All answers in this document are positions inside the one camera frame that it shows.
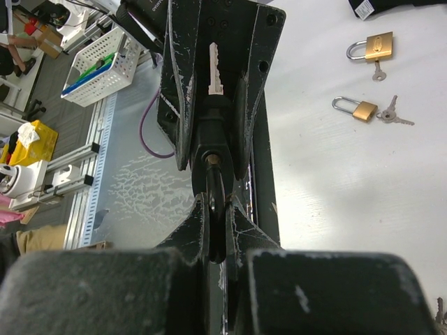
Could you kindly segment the silver keys of small padlock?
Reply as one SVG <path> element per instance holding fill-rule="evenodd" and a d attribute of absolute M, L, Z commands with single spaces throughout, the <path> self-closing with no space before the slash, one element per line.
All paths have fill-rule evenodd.
<path fill-rule="evenodd" d="M 397 95 L 394 95 L 390 105 L 382 112 L 376 115 L 376 118 L 381 120 L 385 124 L 404 124 L 408 126 L 414 126 L 415 123 L 406 119 L 401 119 L 397 116 L 395 106 L 397 103 Z"/>

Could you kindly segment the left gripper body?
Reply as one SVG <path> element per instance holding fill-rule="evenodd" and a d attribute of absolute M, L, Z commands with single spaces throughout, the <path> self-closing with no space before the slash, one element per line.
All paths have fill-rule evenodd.
<path fill-rule="evenodd" d="M 156 3 L 156 34 L 165 43 L 169 1 Z M 218 69 L 223 85 L 223 95 L 234 104 L 237 81 L 242 72 L 243 50 L 248 36 L 242 30 L 254 18 L 249 14 L 248 3 L 254 1 L 201 1 L 198 42 L 196 46 L 195 104 L 201 105 L 210 85 L 209 46 L 215 42 L 219 50 Z"/>

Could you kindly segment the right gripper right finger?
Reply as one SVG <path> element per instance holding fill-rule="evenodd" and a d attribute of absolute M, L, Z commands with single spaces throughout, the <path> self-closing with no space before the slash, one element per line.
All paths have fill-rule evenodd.
<path fill-rule="evenodd" d="M 232 334 L 435 334 L 412 268 L 389 253 L 282 249 L 231 197 Z"/>

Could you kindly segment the small brass padlock long shackle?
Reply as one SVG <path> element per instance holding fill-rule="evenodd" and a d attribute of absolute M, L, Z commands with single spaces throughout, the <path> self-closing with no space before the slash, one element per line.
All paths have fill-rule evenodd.
<path fill-rule="evenodd" d="M 338 106 L 339 102 L 350 103 L 352 105 L 355 105 L 355 108 L 353 110 L 347 110 L 346 108 Z M 358 101 L 343 96 L 338 96 L 334 98 L 331 102 L 331 105 L 334 109 L 343 112 L 345 114 L 350 114 L 354 119 L 363 121 L 365 123 L 370 122 L 372 117 L 378 110 L 378 106 L 373 103 L 369 103 L 363 100 Z"/>

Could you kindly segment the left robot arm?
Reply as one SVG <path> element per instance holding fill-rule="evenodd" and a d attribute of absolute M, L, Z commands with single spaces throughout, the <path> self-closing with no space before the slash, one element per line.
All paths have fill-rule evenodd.
<path fill-rule="evenodd" d="M 210 45 L 224 96 L 233 172 L 245 176 L 254 123 L 286 13 L 255 1 L 123 1 L 120 9 L 146 28 L 163 57 L 157 121 L 187 167 L 196 124 L 210 86 Z"/>

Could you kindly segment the medium brass padlock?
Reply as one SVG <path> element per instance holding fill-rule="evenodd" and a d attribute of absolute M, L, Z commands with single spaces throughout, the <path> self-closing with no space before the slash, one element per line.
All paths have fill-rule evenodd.
<path fill-rule="evenodd" d="M 365 61 L 373 63 L 375 70 L 372 80 L 382 82 L 386 73 L 381 69 L 380 61 L 393 56 L 394 33 L 392 31 L 368 36 L 365 40 L 357 41 L 346 49 L 346 57 L 350 61 Z"/>

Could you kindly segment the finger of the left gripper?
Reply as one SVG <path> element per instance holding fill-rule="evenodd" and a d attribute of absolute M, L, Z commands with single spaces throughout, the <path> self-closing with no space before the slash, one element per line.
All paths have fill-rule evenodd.
<path fill-rule="evenodd" d="M 241 180 L 247 173 L 258 106 L 263 97 L 286 13 L 261 3 L 248 3 L 254 18 L 242 31 L 248 41 L 243 45 L 242 72 L 235 90 L 232 128 L 232 159 L 235 178 Z"/>
<path fill-rule="evenodd" d="M 190 155 L 201 1 L 169 1 L 157 121 L 174 148 L 177 169 Z"/>

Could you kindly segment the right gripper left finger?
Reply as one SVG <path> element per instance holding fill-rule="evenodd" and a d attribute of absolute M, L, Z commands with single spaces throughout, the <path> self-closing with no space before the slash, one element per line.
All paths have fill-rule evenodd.
<path fill-rule="evenodd" d="M 208 216 L 207 199 L 198 195 L 156 248 L 22 256 L 1 285 L 1 333 L 208 334 Z"/>

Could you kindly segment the black-headed keys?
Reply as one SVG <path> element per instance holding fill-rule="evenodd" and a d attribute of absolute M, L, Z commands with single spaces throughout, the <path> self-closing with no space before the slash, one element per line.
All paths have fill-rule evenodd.
<path fill-rule="evenodd" d="M 213 42 L 209 46 L 210 53 L 210 85 L 208 87 L 209 95 L 223 95 L 224 86 L 221 83 L 221 76 L 218 69 L 219 50 L 218 45 Z"/>

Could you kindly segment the black padlock shackle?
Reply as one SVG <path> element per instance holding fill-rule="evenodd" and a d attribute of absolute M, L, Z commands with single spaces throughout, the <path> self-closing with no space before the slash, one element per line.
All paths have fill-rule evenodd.
<path fill-rule="evenodd" d="M 226 258 L 226 190 L 233 186 L 233 162 L 225 116 L 231 102 L 212 94 L 205 98 L 191 138 L 190 167 L 193 193 L 205 193 L 210 210 L 210 260 Z"/>

